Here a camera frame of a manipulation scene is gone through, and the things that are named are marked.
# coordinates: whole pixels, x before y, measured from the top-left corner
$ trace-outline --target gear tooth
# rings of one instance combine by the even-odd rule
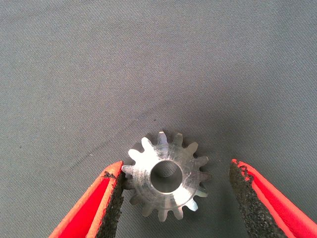
[[[134,189],[133,179],[129,178],[123,183],[123,188],[126,190],[132,190]]]
[[[211,175],[208,173],[204,173],[204,172],[199,172],[199,178],[200,178],[200,182],[202,181],[208,181],[211,179]]]
[[[199,186],[198,189],[196,190],[195,196],[207,197],[208,193],[207,193],[206,189]]]
[[[164,131],[158,133],[158,145],[167,145],[167,138]]]
[[[173,210],[173,213],[176,219],[178,220],[182,220],[184,217],[182,207],[179,207],[178,209]]]
[[[173,144],[174,145],[178,145],[178,146],[182,146],[182,144],[183,144],[183,135],[181,133],[177,133],[174,136]]]
[[[165,222],[167,218],[168,210],[159,210],[158,211],[158,219],[160,222]]]
[[[133,165],[124,165],[122,166],[122,171],[124,171],[126,174],[132,175],[133,174]]]
[[[185,204],[186,207],[188,207],[190,210],[192,211],[197,211],[198,209],[198,205],[197,203],[194,201],[194,199],[190,199],[186,204]]]
[[[141,140],[141,144],[142,144],[142,147],[145,151],[153,150],[153,144],[148,138],[143,137]]]
[[[140,151],[135,149],[130,149],[128,154],[131,157],[131,159],[134,160],[135,162],[139,161],[143,156]]]
[[[153,207],[149,204],[146,204],[143,208],[142,208],[142,215],[145,217],[148,217],[152,211],[153,211]]]
[[[130,199],[131,205],[136,205],[138,203],[142,202],[140,196],[135,192],[134,195]]]
[[[198,143],[193,142],[189,146],[187,146],[186,150],[193,155],[196,152],[197,148],[198,148]]]
[[[200,168],[201,166],[204,166],[208,162],[207,156],[201,156],[195,159],[195,165],[197,168]]]

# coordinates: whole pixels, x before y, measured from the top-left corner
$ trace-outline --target spur gear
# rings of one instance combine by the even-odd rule
[[[127,176],[126,189],[134,189],[130,199],[132,205],[143,204],[143,216],[149,216],[158,210],[158,219],[164,222],[167,213],[173,211],[178,220],[183,218],[183,206],[190,210],[198,209],[194,196],[207,197],[206,190],[200,182],[211,178],[210,174],[200,172],[199,168],[208,162],[208,157],[194,158],[198,144],[191,143],[182,147],[183,135],[175,135],[172,143],[167,142],[163,131],[158,134],[158,143],[142,138],[144,152],[129,150],[129,156],[135,165],[125,165],[122,170]]]

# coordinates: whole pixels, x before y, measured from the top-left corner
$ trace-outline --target gray fabric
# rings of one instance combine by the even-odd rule
[[[2,1],[0,236],[46,237],[147,133],[199,143],[199,210],[117,237],[245,237],[229,162],[317,221],[317,5],[303,1]]]

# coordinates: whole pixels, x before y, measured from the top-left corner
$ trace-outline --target gear hub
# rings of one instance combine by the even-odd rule
[[[130,199],[132,205],[143,204],[143,216],[158,210],[158,219],[164,222],[168,211],[173,211],[179,220],[183,218],[183,206],[190,210],[198,209],[194,196],[207,197],[200,182],[207,181],[211,175],[200,172],[199,168],[208,162],[208,157],[194,158],[198,144],[182,147],[183,135],[175,135],[172,143],[167,142],[164,132],[158,134],[158,143],[144,137],[144,152],[129,150],[135,165],[125,165],[122,170],[132,177],[126,181],[127,189],[134,189]]]

